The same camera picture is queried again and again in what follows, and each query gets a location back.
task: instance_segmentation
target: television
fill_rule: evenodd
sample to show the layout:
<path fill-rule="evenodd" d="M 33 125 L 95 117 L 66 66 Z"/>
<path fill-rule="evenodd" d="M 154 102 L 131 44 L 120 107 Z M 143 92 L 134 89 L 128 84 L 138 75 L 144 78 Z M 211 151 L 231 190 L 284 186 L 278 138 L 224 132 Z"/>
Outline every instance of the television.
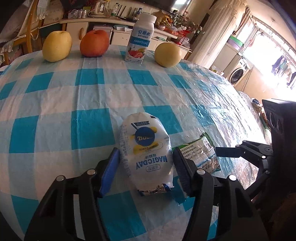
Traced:
<path fill-rule="evenodd" d="M 178 10 L 182 15 L 191 0 L 136 0 L 138 2 L 146 3 L 148 5 L 158 7 L 167 12 Z"/>

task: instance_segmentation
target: white curtain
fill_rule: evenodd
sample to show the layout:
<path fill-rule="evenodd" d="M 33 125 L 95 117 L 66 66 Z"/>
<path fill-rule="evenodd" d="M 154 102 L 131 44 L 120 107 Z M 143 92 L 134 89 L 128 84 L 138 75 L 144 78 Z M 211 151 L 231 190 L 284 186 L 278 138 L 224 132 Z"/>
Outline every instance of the white curtain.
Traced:
<path fill-rule="evenodd" d="M 192 45 L 188 61 L 207 69 L 211 67 L 232 32 L 239 27 L 245 7 L 245 0 L 218 0 L 209 12 L 205 34 L 199 34 Z"/>

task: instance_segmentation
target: white bottle cap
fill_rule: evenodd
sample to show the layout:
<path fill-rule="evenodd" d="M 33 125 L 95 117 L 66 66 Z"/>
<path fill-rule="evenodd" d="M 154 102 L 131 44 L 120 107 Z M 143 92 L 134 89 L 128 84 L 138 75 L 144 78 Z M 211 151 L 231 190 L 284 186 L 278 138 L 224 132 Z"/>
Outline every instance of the white bottle cap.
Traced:
<path fill-rule="evenodd" d="M 149 22 L 149 23 L 155 23 L 157 17 L 154 16 L 154 15 L 151 15 L 151 14 L 148 14 L 148 13 L 141 13 L 140 16 L 139 16 L 139 20 L 140 21 L 146 21 L 146 22 Z"/>

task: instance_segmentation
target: yellow pear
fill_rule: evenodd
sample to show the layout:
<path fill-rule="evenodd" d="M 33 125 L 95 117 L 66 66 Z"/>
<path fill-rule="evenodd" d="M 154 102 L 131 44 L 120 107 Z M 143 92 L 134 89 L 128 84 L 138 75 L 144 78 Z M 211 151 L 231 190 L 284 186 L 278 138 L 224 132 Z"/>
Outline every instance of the yellow pear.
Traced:
<path fill-rule="evenodd" d="M 67 31 L 51 32 L 44 41 L 42 54 L 49 62 L 56 62 L 64 59 L 70 53 L 72 38 Z"/>
<path fill-rule="evenodd" d="M 157 46 L 154 52 L 155 61 L 166 68 L 171 68 L 182 59 L 182 52 L 179 46 L 173 43 L 162 43 Z"/>

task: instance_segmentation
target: tablecloth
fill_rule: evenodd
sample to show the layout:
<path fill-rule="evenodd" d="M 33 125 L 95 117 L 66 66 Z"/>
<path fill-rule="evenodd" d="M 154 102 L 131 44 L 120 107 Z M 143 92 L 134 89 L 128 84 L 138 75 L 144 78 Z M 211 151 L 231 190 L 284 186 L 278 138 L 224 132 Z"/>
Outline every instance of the tablecloth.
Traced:
<path fill-rule="evenodd" d="M 69 56 L 49 63 L 42 52 L 17 58 L 0 76 L 0 210 L 19 237 L 58 175 L 81 175 L 119 144 L 119 127 L 132 113 L 157 116 L 172 147 L 207 132 L 215 146 L 242 140 L 264 143 L 245 102 L 223 77 L 182 60 L 173 68 L 124 61 L 126 47 L 110 45 L 100 58 Z M 242 158 L 219 158 L 221 171 L 248 187 L 257 170 Z M 174 175 L 172 192 L 140 196 L 122 165 L 110 192 L 99 200 L 111 241 L 181 240 L 194 198 L 186 198 Z M 77 234 L 83 238 L 78 197 Z M 213 208 L 209 238 L 215 235 Z"/>

